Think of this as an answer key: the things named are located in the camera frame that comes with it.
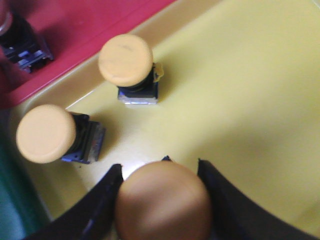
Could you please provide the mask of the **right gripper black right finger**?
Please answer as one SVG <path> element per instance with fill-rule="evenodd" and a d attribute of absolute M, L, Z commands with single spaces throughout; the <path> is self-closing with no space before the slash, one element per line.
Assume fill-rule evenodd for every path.
<path fill-rule="evenodd" d="M 214 166 L 198 160 L 197 175 L 209 192 L 213 210 L 210 240 L 316 240 L 269 213 L 244 195 Z"/>

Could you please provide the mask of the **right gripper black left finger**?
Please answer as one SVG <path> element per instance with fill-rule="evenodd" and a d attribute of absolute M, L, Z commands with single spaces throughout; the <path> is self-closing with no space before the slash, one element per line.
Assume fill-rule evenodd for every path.
<path fill-rule="evenodd" d="M 72 208 L 26 240 L 101 240 L 110 231 L 115 200 L 123 183 L 122 166 L 114 164 Z"/>

